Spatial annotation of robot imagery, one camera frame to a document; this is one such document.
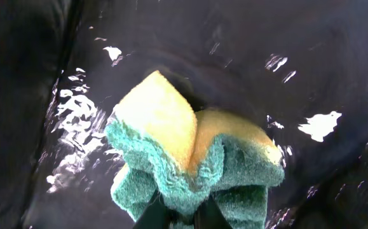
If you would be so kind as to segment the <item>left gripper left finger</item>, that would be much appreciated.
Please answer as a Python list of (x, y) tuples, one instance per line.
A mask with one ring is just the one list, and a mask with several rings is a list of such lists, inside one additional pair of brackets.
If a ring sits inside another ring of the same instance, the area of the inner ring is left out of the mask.
[(170, 209), (165, 205), (163, 196), (156, 190), (132, 229), (169, 229), (170, 223)]

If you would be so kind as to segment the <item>green yellow sponge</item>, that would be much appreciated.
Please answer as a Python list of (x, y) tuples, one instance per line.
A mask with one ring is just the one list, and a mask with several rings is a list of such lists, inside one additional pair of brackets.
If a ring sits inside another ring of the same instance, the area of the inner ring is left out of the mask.
[(115, 105), (105, 133), (124, 160), (111, 198), (134, 224), (158, 190), (171, 212), (169, 228), (194, 228), (194, 213), (210, 195), (232, 228), (264, 228), (268, 191), (284, 171), (278, 148), (251, 121), (193, 110), (154, 71)]

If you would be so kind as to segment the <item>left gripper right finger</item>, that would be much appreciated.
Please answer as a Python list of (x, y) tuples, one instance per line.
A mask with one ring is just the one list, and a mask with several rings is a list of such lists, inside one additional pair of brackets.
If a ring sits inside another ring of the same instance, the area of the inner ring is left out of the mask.
[(213, 196), (209, 196), (194, 213), (194, 229), (232, 229)]

